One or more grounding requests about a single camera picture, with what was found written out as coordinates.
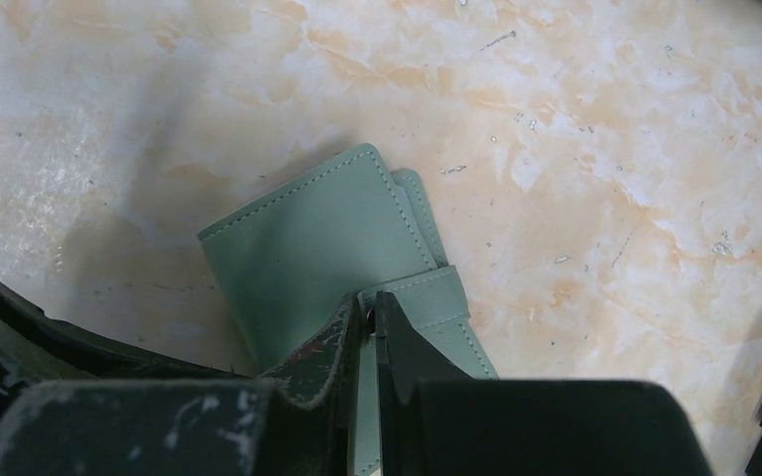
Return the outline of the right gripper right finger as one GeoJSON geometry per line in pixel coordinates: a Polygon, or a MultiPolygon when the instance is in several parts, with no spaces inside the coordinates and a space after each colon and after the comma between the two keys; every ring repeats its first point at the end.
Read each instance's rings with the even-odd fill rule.
{"type": "Polygon", "coordinates": [[[480,380],[375,299],[386,475],[706,475],[676,399],[635,380],[480,380]]]}

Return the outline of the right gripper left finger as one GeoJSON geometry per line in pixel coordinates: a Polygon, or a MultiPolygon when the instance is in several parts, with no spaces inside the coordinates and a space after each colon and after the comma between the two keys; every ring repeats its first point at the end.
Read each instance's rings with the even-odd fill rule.
{"type": "Polygon", "coordinates": [[[0,475],[350,475],[355,295],[255,379],[48,381],[0,418],[0,475]]]}

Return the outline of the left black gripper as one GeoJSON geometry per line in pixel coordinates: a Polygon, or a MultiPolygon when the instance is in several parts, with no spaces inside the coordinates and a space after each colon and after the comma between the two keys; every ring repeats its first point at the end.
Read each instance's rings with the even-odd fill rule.
{"type": "Polygon", "coordinates": [[[0,282],[0,418],[25,389],[49,380],[229,376],[50,319],[0,282]]]}

